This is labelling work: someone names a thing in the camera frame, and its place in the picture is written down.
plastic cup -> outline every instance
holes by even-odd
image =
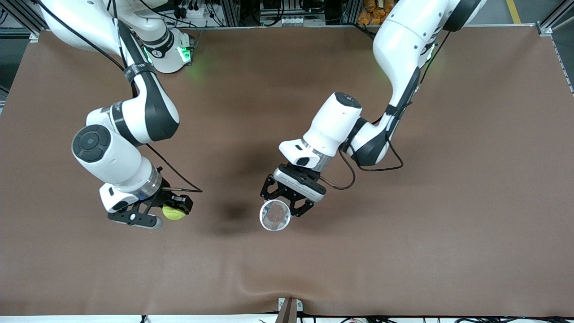
[[[289,220],[291,220],[291,211],[285,202],[278,199],[270,199],[261,206],[259,220],[266,230],[283,230],[289,224]]]

brown table surface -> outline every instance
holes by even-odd
[[[574,99],[534,28],[454,33],[394,137],[404,168],[360,172],[277,233],[258,211],[278,144],[333,91],[370,120],[388,103],[369,38],[205,32],[193,66],[160,79],[181,126],[154,146],[205,193],[181,221],[131,228],[70,151],[89,111],[129,97],[123,75],[47,32],[28,46],[0,117],[1,314],[256,313],[293,296],[322,315],[574,316]],[[350,180],[338,158],[324,175]]]

yellow tennis ball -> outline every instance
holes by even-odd
[[[162,207],[161,210],[164,212],[165,217],[172,221],[177,221],[185,217],[185,213],[182,210],[174,209],[167,205],[164,205],[164,207]]]

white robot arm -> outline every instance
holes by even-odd
[[[46,22],[64,42],[79,48],[88,45],[58,20],[102,50],[123,54],[127,63],[124,75],[139,89],[135,98],[90,112],[86,126],[72,141],[76,160],[105,182],[100,197],[108,218],[159,228],[160,218],[148,214],[152,206],[188,214],[191,199],[166,190],[167,181],[136,148],[171,138],[179,126],[179,115],[130,29],[112,19],[101,1],[44,0],[41,6]],[[142,204],[146,206],[143,212],[138,209]]]
[[[356,99],[333,93],[323,104],[302,139],[284,141],[281,153],[289,161],[267,177],[261,191],[266,199],[284,197],[289,210],[301,216],[323,199],[326,189],[317,180],[338,149],[357,165],[378,164],[409,104],[431,56],[438,33],[460,30],[471,21],[486,0],[400,0],[381,25],[373,42],[375,59],[393,88],[389,104],[374,125],[360,116]],[[278,188],[269,192],[277,183]],[[305,204],[295,207],[304,199]]]
[[[191,64],[193,54],[193,37],[181,32],[176,28],[168,28],[161,17],[148,9],[161,6],[168,0],[115,0],[117,5],[118,18],[126,25],[131,27],[139,39],[144,44],[144,49],[151,59],[154,67],[162,73],[177,72],[185,65]],[[53,1],[43,0],[42,3],[48,9],[56,14],[58,18],[65,19],[68,25],[74,24],[75,29],[82,35],[91,36],[96,45],[106,52],[116,53],[118,50],[106,47],[114,45],[115,26],[99,26],[98,22],[102,19],[110,19],[110,14],[114,11],[112,0],[90,0],[90,1]],[[98,11],[78,11],[86,7],[98,7]],[[58,23],[53,17],[46,12],[44,18],[50,30],[65,41],[67,44],[86,51],[94,49],[86,42],[74,36],[66,27]],[[73,14],[77,21],[69,20],[67,16]]]

wire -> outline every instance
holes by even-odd
[[[436,56],[439,54],[440,49],[443,47],[444,43],[447,42],[448,36],[450,36],[450,34],[451,34],[451,32],[447,33],[447,35],[443,39],[443,42],[440,44],[439,48],[436,50],[435,55],[431,58],[429,63],[426,65],[425,72],[423,73],[421,81],[418,84],[422,84],[422,81],[425,80],[426,72],[429,70],[429,67],[431,66],[432,62],[435,60]]]
[[[409,103],[403,105],[403,106],[401,107],[401,110],[402,110],[402,109],[406,109],[406,107],[408,107],[408,106],[411,105],[411,104],[413,104],[413,101],[410,101]],[[375,121],[373,121],[373,122],[371,122],[371,123],[374,124],[374,125],[376,125],[377,123],[379,123],[379,122],[381,121],[381,119],[383,119],[383,116],[384,116],[384,115],[385,115],[384,113],[381,114],[381,116],[380,116],[377,120],[375,120]]]
[[[257,23],[257,25],[262,26],[262,27],[271,27],[276,25],[278,22],[281,21],[281,18],[283,18],[283,15],[285,13],[285,3],[283,2],[283,0],[277,0],[278,4],[277,4],[277,17],[275,18],[275,20],[269,24],[269,25],[265,25],[263,23],[261,23],[256,17],[255,17],[255,13],[253,12],[253,3],[255,3],[257,0],[253,0],[251,1],[251,17],[253,19],[253,21],[255,21],[255,23]]]
[[[364,28],[362,28],[362,27],[361,27],[360,25],[358,25],[358,24],[355,24],[354,22],[346,22],[346,23],[343,24],[343,25],[354,26],[355,28],[359,29],[361,32],[367,34],[367,36],[368,36],[369,38],[371,38],[371,40],[374,40],[374,39],[375,39],[375,35],[377,34],[377,33],[374,33],[374,32],[369,31],[369,30],[367,29],[367,25],[364,25]]]
[[[323,11],[325,11],[325,2],[321,2],[321,8],[310,8],[307,7],[303,4],[303,0],[299,0],[299,7],[301,7],[301,9],[307,11],[308,13],[322,13]]]
[[[195,190],[187,190],[187,189],[181,189],[182,191],[186,191],[186,192],[192,192],[192,193],[202,193],[203,190],[200,189],[199,187],[193,185],[192,182],[188,181],[187,178],[185,178],[182,174],[180,174],[177,169],[175,169],[174,166],[172,166],[159,152],[157,152],[157,150],[155,150],[150,144],[145,144],[146,146],[148,146],[148,148],[153,151],[161,160],[164,161],[164,163],[172,169],[172,171],[174,173],[176,173],[177,176],[179,176],[185,183],[188,183],[191,187],[193,187]]]
[[[52,16],[52,18],[54,18],[54,20],[56,20],[57,22],[59,22],[60,24],[62,24],[62,26],[64,26],[66,29],[68,29],[71,33],[73,33],[74,35],[76,35],[77,37],[79,37],[81,40],[85,41],[88,45],[92,46],[95,50],[97,50],[100,54],[102,54],[103,56],[105,56],[106,58],[108,58],[110,61],[112,61],[112,63],[114,63],[120,70],[122,70],[123,72],[123,67],[118,63],[118,61],[116,61],[115,59],[113,59],[108,53],[106,53],[105,51],[103,51],[101,48],[99,48],[98,46],[96,46],[94,43],[92,43],[91,41],[89,41],[87,38],[85,38],[84,36],[80,35],[77,31],[73,30],[70,26],[68,26],[65,22],[63,22],[61,19],[59,19],[53,12],[50,11],[50,9],[48,9],[45,4],[43,4],[41,1],[38,1],[38,4],[42,7],[42,9],[44,9],[44,11],[46,11],[50,16]]]
[[[353,169],[353,166],[351,165],[351,163],[349,163],[349,161],[343,155],[343,152],[341,151],[341,147],[339,147],[339,155],[341,155],[341,158],[343,159],[345,164],[347,164],[347,167],[349,167],[349,169],[351,170],[351,173],[353,174],[353,179],[351,180],[351,183],[345,187],[338,187],[338,186],[335,186],[333,183],[329,182],[328,180],[326,180],[325,178],[323,178],[322,176],[319,177],[319,179],[322,180],[323,182],[325,182],[327,185],[334,188],[335,190],[343,191],[346,189],[350,189],[351,186],[353,186],[353,184],[355,184],[356,174],[355,174],[355,170]]]
[[[8,12],[4,11],[4,9],[2,9],[2,14],[0,14],[0,19],[2,19],[2,21],[0,21],[0,25],[2,25],[4,22],[6,22],[6,19],[8,19]]]
[[[355,148],[353,148],[352,145],[349,145],[349,148],[351,148],[351,150],[353,151],[353,156],[355,156],[355,161],[357,162],[357,166],[359,167],[360,170],[362,170],[364,172],[384,172],[384,171],[397,170],[399,168],[402,168],[405,165],[405,163],[402,161],[401,157],[398,155],[397,151],[394,149],[393,144],[389,140],[389,137],[385,136],[385,140],[389,143],[389,147],[391,148],[391,150],[393,151],[393,154],[395,155],[395,157],[398,159],[398,161],[401,164],[399,166],[388,167],[388,168],[378,168],[378,169],[364,168],[360,165],[359,156],[356,154]]]
[[[115,0],[110,0],[113,1],[114,3],[114,24],[115,24],[115,28],[116,31],[118,32],[118,47],[119,47],[119,55],[122,58],[122,62],[123,62],[123,67],[124,70],[127,68],[127,60],[126,60],[126,56],[123,54],[123,48],[122,48],[122,38],[119,35],[119,19],[118,19],[118,6],[115,2]],[[138,96],[138,91],[135,88],[135,83],[132,81],[130,83],[130,87],[131,87],[131,97],[135,98]]]
[[[210,16],[213,14],[213,19],[215,21],[216,24],[218,24],[220,27],[225,27],[225,24],[219,19],[219,17],[217,16],[217,12],[215,11],[215,7],[213,2],[211,2],[211,0],[207,0],[205,2],[205,8],[207,8],[207,11],[210,13]]]
[[[199,46],[199,41],[201,40],[201,35],[203,34],[203,29],[205,28],[203,27],[200,31],[199,31],[199,36],[197,37],[197,41],[195,42],[195,44],[193,45],[193,48],[196,49],[197,46]]]
[[[192,26],[192,27],[194,27],[194,28],[199,28],[199,27],[197,27],[196,25],[192,24],[191,22],[187,22],[187,21],[183,21],[183,20],[176,19],[176,18],[172,18],[172,17],[170,17],[170,16],[166,16],[166,15],[164,15],[164,14],[162,14],[162,13],[159,13],[159,12],[157,12],[157,11],[154,11],[154,10],[152,9],[152,7],[148,6],[148,4],[144,2],[144,0],[139,0],[139,1],[140,1],[141,3],[143,3],[143,5],[146,6],[146,8],[148,8],[149,10],[155,12],[156,14],[158,14],[158,15],[160,15],[160,16],[162,16],[162,17],[165,17],[165,18],[167,18],[167,19],[171,19],[171,20],[176,21],[176,22],[182,22],[183,24],[188,24],[189,26]]]

